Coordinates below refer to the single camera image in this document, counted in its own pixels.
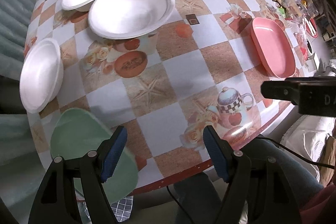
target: table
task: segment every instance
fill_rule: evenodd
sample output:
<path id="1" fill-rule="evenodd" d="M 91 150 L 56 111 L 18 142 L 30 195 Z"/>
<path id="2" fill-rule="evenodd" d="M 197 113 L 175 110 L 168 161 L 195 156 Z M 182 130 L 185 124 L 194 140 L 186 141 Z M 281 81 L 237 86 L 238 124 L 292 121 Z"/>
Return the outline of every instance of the table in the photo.
<path id="1" fill-rule="evenodd" d="M 164 26 L 127 41 L 98 37 L 87 13 L 62 11 L 61 1 L 37 0 L 26 40 L 25 52 L 35 41 L 56 39 L 64 65 L 57 97 L 39 114 L 28 113 L 45 168 L 55 124 L 72 107 L 91 111 L 112 130 L 127 128 L 126 146 L 141 169 L 133 193 L 210 167 L 202 141 L 206 125 L 234 149 L 244 146 L 289 105 L 260 93 L 263 81 L 276 79 L 267 75 L 250 38 L 254 17 L 283 28 L 295 76 L 308 75 L 298 42 L 271 0 L 175 0 Z"/>

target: blue pants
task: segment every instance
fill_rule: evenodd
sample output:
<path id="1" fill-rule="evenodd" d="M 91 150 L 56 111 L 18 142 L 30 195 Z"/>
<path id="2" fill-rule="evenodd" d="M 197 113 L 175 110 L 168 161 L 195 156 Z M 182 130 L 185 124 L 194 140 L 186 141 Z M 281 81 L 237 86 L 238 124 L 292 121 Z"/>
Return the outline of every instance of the blue pants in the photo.
<path id="1" fill-rule="evenodd" d="M 306 168 L 293 158 L 278 149 L 272 142 L 254 139 L 241 151 L 250 158 L 266 160 L 273 156 L 281 166 L 292 188 L 295 200 L 301 208 L 315 194 L 323 189 Z M 174 184 L 177 197 L 183 208 L 189 213 L 196 224 L 212 224 L 221 207 L 221 200 L 205 173 L 199 173 Z M 190 224 L 185 213 L 179 209 L 177 224 Z"/>

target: screw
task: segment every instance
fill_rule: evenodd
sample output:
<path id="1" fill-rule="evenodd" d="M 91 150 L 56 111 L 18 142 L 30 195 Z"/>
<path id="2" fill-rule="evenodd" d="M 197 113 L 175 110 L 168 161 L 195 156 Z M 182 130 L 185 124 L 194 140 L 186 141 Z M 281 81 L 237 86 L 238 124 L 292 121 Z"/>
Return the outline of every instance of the screw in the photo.
<path id="1" fill-rule="evenodd" d="M 243 155 L 243 152 L 241 152 L 240 150 L 235 150 L 233 152 L 233 155 L 235 155 L 236 157 L 241 157 Z"/>
<path id="2" fill-rule="evenodd" d="M 61 161 L 62 161 L 62 157 L 60 157 L 60 156 L 57 156 L 56 158 L 54 158 L 55 163 L 59 163 Z"/>
<path id="3" fill-rule="evenodd" d="M 268 157 L 267 160 L 272 164 L 276 162 L 276 159 L 274 157 Z"/>
<path id="4" fill-rule="evenodd" d="M 95 157 L 95 156 L 97 155 L 97 151 L 95 151 L 95 150 L 91 150 L 91 151 L 88 152 L 87 155 L 88 155 L 90 158 L 93 158 L 93 157 Z"/>

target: teapot handle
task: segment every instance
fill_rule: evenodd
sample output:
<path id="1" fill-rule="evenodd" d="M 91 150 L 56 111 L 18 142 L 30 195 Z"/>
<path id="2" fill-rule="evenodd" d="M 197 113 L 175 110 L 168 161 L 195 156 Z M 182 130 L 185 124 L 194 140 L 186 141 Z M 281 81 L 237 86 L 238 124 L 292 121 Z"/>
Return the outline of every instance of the teapot handle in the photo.
<path id="1" fill-rule="evenodd" d="M 249 97 L 251 97 L 251 99 L 252 99 L 252 101 L 251 101 L 250 103 L 248 103 L 248 104 L 246 104 L 246 103 L 244 102 L 244 98 L 245 98 L 246 96 L 249 96 Z M 252 96 L 250 93 L 245 93 L 245 94 L 243 94 L 243 95 L 241 96 L 241 100 L 242 100 L 243 103 L 245 104 L 247 110 L 250 110 L 250 108 L 253 106 L 253 103 L 254 103 L 253 96 Z"/>

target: pink plastic dish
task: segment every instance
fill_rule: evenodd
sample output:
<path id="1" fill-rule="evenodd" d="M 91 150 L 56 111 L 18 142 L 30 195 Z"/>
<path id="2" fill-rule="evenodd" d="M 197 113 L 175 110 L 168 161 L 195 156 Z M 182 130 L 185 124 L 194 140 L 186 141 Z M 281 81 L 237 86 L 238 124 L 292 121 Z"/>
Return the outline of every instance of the pink plastic dish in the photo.
<path id="1" fill-rule="evenodd" d="M 266 71 L 278 78 L 295 73 L 295 58 L 281 27 L 273 20 L 256 17 L 252 21 L 251 36 Z"/>

